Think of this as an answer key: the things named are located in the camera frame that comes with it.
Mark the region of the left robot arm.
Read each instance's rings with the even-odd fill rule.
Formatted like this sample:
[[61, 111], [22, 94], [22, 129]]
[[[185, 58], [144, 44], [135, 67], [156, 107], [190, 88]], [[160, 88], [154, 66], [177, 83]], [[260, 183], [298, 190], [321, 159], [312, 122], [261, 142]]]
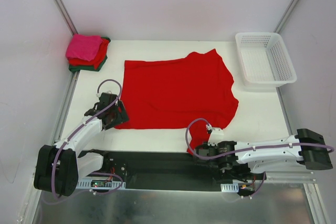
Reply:
[[54, 145], [43, 145], [37, 157], [34, 187], [56, 196], [70, 196], [80, 179], [96, 172], [105, 176], [111, 163], [103, 152], [80, 153], [101, 132], [129, 120], [123, 102], [116, 94], [103, 92], [77, 127]]

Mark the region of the white plastic basket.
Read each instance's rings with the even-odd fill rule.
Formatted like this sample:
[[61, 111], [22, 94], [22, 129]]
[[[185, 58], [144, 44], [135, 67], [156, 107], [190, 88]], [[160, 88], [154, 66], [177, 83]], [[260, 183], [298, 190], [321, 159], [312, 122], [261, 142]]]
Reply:
[[288, 50], [278, 33], [237, 33], [235, 40], [247, 89], [271, 91], [297, 81]]

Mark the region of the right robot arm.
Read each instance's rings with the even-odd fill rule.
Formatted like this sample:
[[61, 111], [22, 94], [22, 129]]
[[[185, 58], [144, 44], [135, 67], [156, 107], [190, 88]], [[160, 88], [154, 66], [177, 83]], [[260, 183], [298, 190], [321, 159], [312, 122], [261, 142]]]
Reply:
[[195, 147], [195, 164], [214, 171], [217, 179], [247, 181], [263, 173], [304, 167], [307, 170], [333, 168], [329, 154], [333, 148], [326, 146], [322, 135], [309, 129], [298, 129], [295, 135], [261, 142], [236, 142], [223, 139], [220, 128], [211, 129], [208, 143]]

